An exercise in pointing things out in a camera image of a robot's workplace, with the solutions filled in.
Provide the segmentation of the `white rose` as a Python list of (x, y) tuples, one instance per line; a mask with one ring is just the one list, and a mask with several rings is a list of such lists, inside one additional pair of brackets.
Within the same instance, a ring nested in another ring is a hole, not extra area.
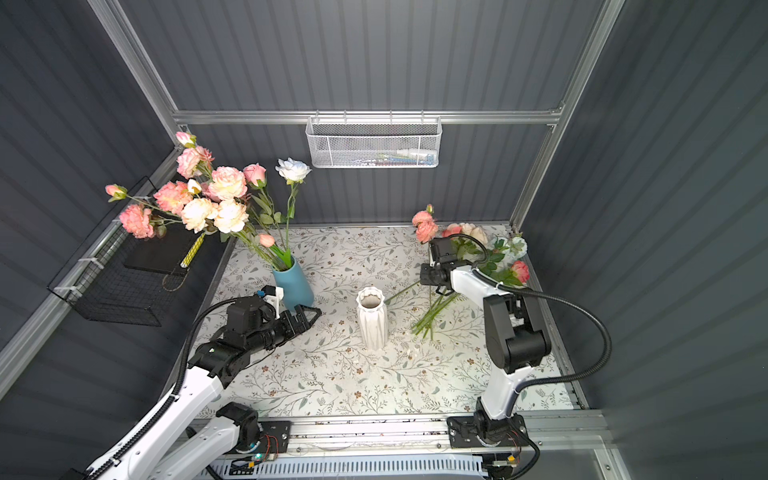
[(279, 159), (275, 167), (277, 173), (285, 180), (289, 187), (289, 196), (286, 203), (285, 227), (284, 227), (284, 262), (287, 269), (293, 266), (292, 251), (290, 248), (290, 223), (295, 217), (296, 200), (300, 185), (310, 174), (311, 168), (300, 160), (292, 158)]

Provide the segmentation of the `coral spray rose stem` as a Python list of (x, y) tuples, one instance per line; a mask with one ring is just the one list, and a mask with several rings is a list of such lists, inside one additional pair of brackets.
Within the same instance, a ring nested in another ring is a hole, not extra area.
[(423, 210), (418, 211), (412, 217), (412, 225), (415, 228), (415, 235), (418, 241), (425, 245), (427, 249), (427, 262), (432, 263), (432, 256), (430, 253), (430, 241), (433, 240), (439, 230), (434, 219), (434, 207), (432, 204), (427, 204)]

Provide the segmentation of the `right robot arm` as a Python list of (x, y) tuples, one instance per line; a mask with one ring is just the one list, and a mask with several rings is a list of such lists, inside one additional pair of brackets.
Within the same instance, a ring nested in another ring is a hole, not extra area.
[(551, 341), (530, 318), (523, 290), (483, 273), (478, 260), (461, 259), (457, 238), (477, 241), (461, 233), (430, 240), (429, 261), (420, 267), (419, 282), (440, 296), (463, 296), (483, 310), (485, 347), (493, 368), (474, 413), (481, 431), (513, 416), (523, 381), (550, 354)]

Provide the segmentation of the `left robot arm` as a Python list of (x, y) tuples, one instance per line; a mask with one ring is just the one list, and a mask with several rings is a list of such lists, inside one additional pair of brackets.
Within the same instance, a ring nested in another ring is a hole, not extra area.
[(312, 306), (280, 311), (280, 294), (266, 287), (252, 296), (223, 301), (228, 309), (224, 332), (198, 348), (192, 346), (197, 333), (190, 332), (171, 389), (107, 452), (82, 471), (67, 470), (64, 478), (193, 479), (227, 453), (253, 466), (285, 451), (290, 430), (271, 432), (253, 408), (237, 402), (220, 407), (179, 448), (173, 446), (189, 432), (198, 413), (251, 365), (253, 353), (273, 352), (321, 317), (321, 310)]

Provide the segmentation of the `cream double peony stem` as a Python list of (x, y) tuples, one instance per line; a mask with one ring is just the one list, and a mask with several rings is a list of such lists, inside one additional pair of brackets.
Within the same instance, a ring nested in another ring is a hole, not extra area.
[(281, 249), (270, 234), (258, 233), (250, 222), (246, 205), (239, 201), (216, 203), (195, 198), (182, 208), (180, 218), (185, 228), (195, 233), (213, 228), (225, 236), (236, 237), (276, 271), (293, 266), (290, 252)]

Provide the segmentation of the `pink spray rose stem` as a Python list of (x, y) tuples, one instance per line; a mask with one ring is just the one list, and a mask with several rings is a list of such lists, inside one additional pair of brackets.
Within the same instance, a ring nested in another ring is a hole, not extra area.
[(137, 239), (163, 238), (171, 224), (181, 223), (184, 207), (194, 199), (188, 184), (168, 182), (151, 197), (130, 196), (128, 190), (117, 184), (105, 187), (109, 202), (129, 200), (119, 215), (123, 229)]

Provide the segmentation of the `pink peony stem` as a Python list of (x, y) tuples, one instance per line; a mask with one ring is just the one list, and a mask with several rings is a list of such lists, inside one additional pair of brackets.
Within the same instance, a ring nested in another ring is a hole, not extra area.
[(248, 192), (245, 175), (233, 167), (218, 167), (211, 173), (211, 180), (203, 193), (210, 199), (221, 202), (243, 198)]

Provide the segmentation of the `blue ceramic vase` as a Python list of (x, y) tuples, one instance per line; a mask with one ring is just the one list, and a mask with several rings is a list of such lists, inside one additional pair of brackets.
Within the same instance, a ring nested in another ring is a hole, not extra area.
[(289, 269), (273, 270), (272, 275), (276, 286), (283, 289), (282, 302), (287, 310), (293, 312), (296, 306), (314, 306), (314, 293), (298, 260), (293, 258)]

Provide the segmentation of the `pink multi-bloom rose stem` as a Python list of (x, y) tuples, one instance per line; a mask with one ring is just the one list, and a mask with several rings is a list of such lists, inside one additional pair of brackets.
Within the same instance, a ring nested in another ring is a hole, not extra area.
[(184, 147), (176, 160), (177, 173), (186, 179), (191, 179), (200, 173), (209, 174), (214, 161), (212, 153), (198, 144), (195, 135), (178, 131), (175, 136), (180, 145)]

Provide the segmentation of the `white ribbed vase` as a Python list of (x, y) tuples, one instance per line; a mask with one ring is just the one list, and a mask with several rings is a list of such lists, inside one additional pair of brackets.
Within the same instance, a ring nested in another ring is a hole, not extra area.
[(358, 324), (363, 344), (369, 350), (381, 350), (388, 340), (387, 306), (383, 292), (369, 286), (356, 297)]

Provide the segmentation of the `single pink rose stem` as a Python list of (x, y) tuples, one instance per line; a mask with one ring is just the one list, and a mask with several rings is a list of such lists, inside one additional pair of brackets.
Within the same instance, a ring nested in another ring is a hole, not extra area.
[(266, 169), (258, 163), (250, 164), (243, 173), (252, 204), (249, 215), (258, 227), (255, 233), (258, 249), (275, 271), (288, 270), (292, 260), (281, 227), (283, 215), (268, 192)]

